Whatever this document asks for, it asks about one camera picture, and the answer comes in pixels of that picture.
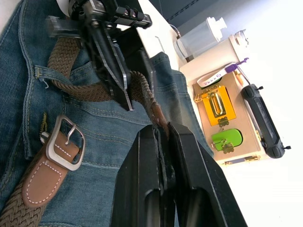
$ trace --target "white stitching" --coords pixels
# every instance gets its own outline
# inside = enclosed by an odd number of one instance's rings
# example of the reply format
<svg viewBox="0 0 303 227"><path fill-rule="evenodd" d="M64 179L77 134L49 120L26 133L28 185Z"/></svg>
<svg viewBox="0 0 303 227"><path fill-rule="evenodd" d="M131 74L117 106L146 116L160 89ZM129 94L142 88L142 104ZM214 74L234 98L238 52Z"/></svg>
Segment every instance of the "white stitching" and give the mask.
<svg viewBox="0 0 303 227"><path fill-rule="evenodd" d="M57 148L59 148L61 151L63 151L65 154L67 154L69 157L71 157L71 155L69 153L67 153L65 150L63 150L61 147L59 147L57 144L55 144L55 146Z"/></svg>
<svg viewBox="0 0 303 227"><path fill-rule="evenodd" d="M44 165L50 167L52 170L54 170L55 172L57 172L58 174L60 174L60 177L59 177L58 182L56 183L55 187L53 188L52 192L51 192L44 200L39 201L39 202L33 202L33 201L30 200L30 198L29 198L29 196L28 196L28 188L29 188L30 183L32 183L32 180L33 180L35 174L37 173L38 169L40 168L40 166L41 166L42 164L44 164ZM44 202L45 200L47 200L47 199L52 195L52 193L55 191L55 189L56 189L56 187L57 187L57 185L58 185L58 183L59 183L61 177L62 177L62 174L61 174L58 170L55 170L54 168L52 168L50 165L48 165L48 164L45 163L45 162L40 163L40 165L38 166L38 168L37 168L36 171L34 172L33 176L31 177L31 179L30 179L30 181L29 181L29 183L28 183L28 186L27 186L27 199L28 199L28 201L30 201L31 203L38 204L38 203L41 203L41 202Z"/></svg>

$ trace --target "denim jeans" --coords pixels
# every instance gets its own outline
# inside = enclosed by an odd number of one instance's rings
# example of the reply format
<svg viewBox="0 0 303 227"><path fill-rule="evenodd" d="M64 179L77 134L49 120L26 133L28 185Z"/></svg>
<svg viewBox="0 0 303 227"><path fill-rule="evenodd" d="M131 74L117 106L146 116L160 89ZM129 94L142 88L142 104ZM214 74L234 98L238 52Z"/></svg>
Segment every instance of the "denim jeans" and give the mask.
<svg viewBox="0 0 303 227"><path fill-rule="evenodd" d="M64 18L55 0L24 0L13 13L0 39L0 212L42 144L44 116L47 131L65 114L84 132L87 147L81 167L69 172L47 205L41 226L108 227L116 174L137 132L151 124L144 108L133 102L127 112L115 101L78 101L52 85L66 78L47 68L56 39L45 28L48 15ZM156 69L155 97L168 121L187 126L211 154L198 125L184 76L170 68L169 58L152 58ZM85 50L71 72L71 83L98 81Z"/></svg>

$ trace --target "belt buckle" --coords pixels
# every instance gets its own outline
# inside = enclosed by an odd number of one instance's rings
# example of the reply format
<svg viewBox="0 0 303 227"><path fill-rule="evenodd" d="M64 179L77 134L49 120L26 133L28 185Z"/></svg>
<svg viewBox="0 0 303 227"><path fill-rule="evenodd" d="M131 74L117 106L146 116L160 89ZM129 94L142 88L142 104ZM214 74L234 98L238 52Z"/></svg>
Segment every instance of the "belt buckle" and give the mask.
<svg viewBox="0 0 303 227"><path fill-rule="evenodd" d="M77 130L81 135L82 145L81 145L81 148L79 148L80 159L76 164L72 164L72 163L68 162L63 157L57 155L54 150L54 144L55 144L56 138L58 136L58 133L60 131L60 126L61 126L62 120L65 120L68 124L70 124L72 126L71 130L67 134L67 141L65 142L66 145L68 145L68 143L70 141L70 137L74 133L75 130ZM78 128L78 126L63 114L57 116L55 127L53 129L52 135L46 146L46 156L48 157L48 159L52 160L53 162L57 163L58 165L60 165L64 168L67 168L71 171L75 171L81 165L83 155L84 155L84 150L85 150L85 137L84 137L84 134L81 132L81 130Z"/></svg>

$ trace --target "white container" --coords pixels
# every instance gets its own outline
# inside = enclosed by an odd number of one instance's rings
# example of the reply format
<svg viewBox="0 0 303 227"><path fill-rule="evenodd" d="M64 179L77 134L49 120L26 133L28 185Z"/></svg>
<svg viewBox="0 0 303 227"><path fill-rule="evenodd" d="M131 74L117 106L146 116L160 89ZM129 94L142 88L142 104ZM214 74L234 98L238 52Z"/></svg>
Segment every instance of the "white container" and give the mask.
<svg viewBox="0 0 303 227"><path fill-rule="evenodd" d="M206 21L186 33L174 42L175 50L181 59L190 55L194 57L212 48L222 39L222 28L226 28L223 18L215 20L208 17Z"/></svg>
<svg viewBox="0 0 303 227"><path fill-rule="evenodd" d="M187 85L193 85L199 78L208 79L221 67L231 62L238 63L249 56L248 42L240 31L185 64L179 71L184 74Z"/></svg>

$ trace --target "brown woven belt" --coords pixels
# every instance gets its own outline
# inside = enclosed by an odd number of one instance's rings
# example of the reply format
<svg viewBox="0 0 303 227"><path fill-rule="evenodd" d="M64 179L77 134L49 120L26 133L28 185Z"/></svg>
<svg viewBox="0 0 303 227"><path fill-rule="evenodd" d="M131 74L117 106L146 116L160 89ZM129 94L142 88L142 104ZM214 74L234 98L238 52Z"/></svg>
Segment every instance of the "brown woven belt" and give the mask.
<svg viewBox="0 0 303 227"><path fill-rule="evenodd" d="M48 67L62 73L69 79L71 68L78 56L78 53L79 48L75 39L59 38L50 55ZM65 93L68 93L81 101L102 102L112 99L110 94L108 94L104 89L101 82L88 86L74 86L61 83L57 80L52 80L52 83ZM162 127L167 136L169 136L166 119L162 113L160 105L157 103L149 89L145 76L139 72L131 71L131 84L131 100L141 103L151 122L154 125ZM38 162L41 161L41 157L44 155L44 152L45 149L43 146L24 173L20 183L11 194L11 197L7 201L0 216L0 227L38 226L46 204L36 208L29 208L26 206L22 200L22 187L28 176L31 176L31 173L35 170L35 166L37 166L37 164L39 164Z"/></svg>

